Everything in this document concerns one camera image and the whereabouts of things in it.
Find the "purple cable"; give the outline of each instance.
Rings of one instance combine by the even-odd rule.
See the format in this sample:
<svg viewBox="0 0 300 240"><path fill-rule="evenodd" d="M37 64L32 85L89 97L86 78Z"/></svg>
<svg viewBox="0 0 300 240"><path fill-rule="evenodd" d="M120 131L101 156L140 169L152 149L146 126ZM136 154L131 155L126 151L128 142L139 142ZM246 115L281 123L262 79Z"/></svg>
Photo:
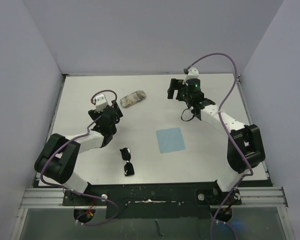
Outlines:
<svg viewBox="0 0 300 240"><path fill-rule="evenodd" d="M191 68L194 64L196 64L197 62L201 61L202 59L205 59L207 57L210 57L210 56L215 56L215 55L221 55L221 56L225 56L227 57L231 63L233 64L233 68L234 68L234 82L233 82L233 85L232 87L230 88L230 91L228 92L228 94L225 96L225 98L222 100L222 102L220 103L219 105L219 108L218 108L218 116L219 116L219 119L220 119L220 122L226 132L226 134L228 135L230 141L232 142L233 146L235 147L235 149L238 151L238 153L240 154L240 156L242 157L244 163L246 164L246 166L248 167L250 173L247 173L247 174L244 174L242 175L242 177L240 178L240 180L234 185L234 187L229 191L229 193L227 194L227 196L224 198L224 200L222 201L222 203L220 204L220 206L218 207L218 209L216 210L213 218L212 218L212 221L211 221L211 226L210 226L210 240L213 240L214 239L214 233L213 233L213 229L214 229L214 223L215 223L215 220L216 220L216 217L218 215L218 213L220 212L222 206L225 204L225 202L228 200L228 198L231 196L232 192L234 191L234 189L241 183L241 181L243 180L244 177L246 176L252 176L254 174L254 171L252 169L252 167L250 166L247 158L245 157L245 155L243 154L243 152L240 150L240 148L238 147L238 145L236 144L235 140L233 139L233 137L231 136L230 132L228 131L227 129L227 126L225 125L225 122L224 120L222 119L222 115L221 115L221 108L223 106L223 104L225 103L225 101L228 99L228 97L230 96L230 94L232 93L232 91L234 90L236 84L237 84L237 79L238 79L238 70L237 70L237 66L236 66L236 63L235 61L228 55L228 54L225 54L225 53L222 53L222 52L215 52L215 53L210 53L208 55L205 55L205 56L202 56L200 57L198 60L196 60L194 63L192 63L190 66L188 66L186 68L186 70L189 70L189 68ZM233 232L234 232L234 236L235 236L235 239L237 240L238 239L238 236L237 234L235 233L234 229L232 227L230 227Z"/></svg>
<svg viewBox="0 0 300 240"><path fill-rule="evenodd" d="M111 93L113 93L114 96L115 96L115 98L114 98L114 103L117 101L117 99L118 99L117 94L116 94L114 91L108 90L108 89L107 89L107 90L102 90L102 91L97 92L96 94L94 94L94 95L92 96L91 100L92 100L95 96L97 96L97 95L99 95L99 94L101 94L101 93L104 93L104 92L111 92ZM79 215L79 216L76 218L76 220L77 220L81 225L84 225L84 226L99 226L99 225L106 224L106 223L110 222L112 219L114 219L116 216L118 216L118 214L119 214L119 206L118 206L116 203L114 203L113 201L109 200L109 199L105 199L105 198L100 197L100 196L93 196L93 195L90 195L90 194L77 192L77 191L74 191L74 190L70 190L70 189L68 189L67 187L62 186L62 185L60 185L60 184L55 184L55 183L47 182L46 180L44 180L44 173L45 173L45 171L47 170L47 167L48 167L49 163L52 161L52 159L54 159L54 157L55 157L58 153L60 153L61 150L64 149L69 143L71 143L71 142L73 142L73 141L75 141L75 140L77 140L77 139L80 139L80 138L83 138L83 137L88 136L89 133L90 133L90 129L89 129L89 128L90 128L90 127L91 127L91 126L92 126L92 125L93 125L100 117L101 117L101 116L97 117L96 120L94 120L92 123L89 124L89 126L87 127L87 131L88 131L87 133L82 134L82 135L79 135L79 136L76 136L76 137L70 139L69 141L67 141L67 142L66 142L65 144L63 144L61 147L59 147L59 148L51 155L51 157L46 161L45 165L44 165L43 168L42 168L41 174L40 174L40 179L41 179L41 181L42 181L44 184L46 184L46 185L50 185L50 186L57 187L57 188L63 188L63 189L65 189L65 190L71 191L71 192L74 193L74 194L81 195L81 196L84 196L84 197L89 197L89 198L93 198L93 199L99 199L99 200L106 201L107 203L110 203L110 204L112 204L113 206L115 206L115 208L117 209L117 212L116 212L115 215L113 215L112 217L110 217L110 218L108 218L108 219L106 219L106 220L104 220L104 221L97 222L97 223L83 223L83 222L79 222L78 219L79 219L79 217L82 216L82 214Z"/></svg>

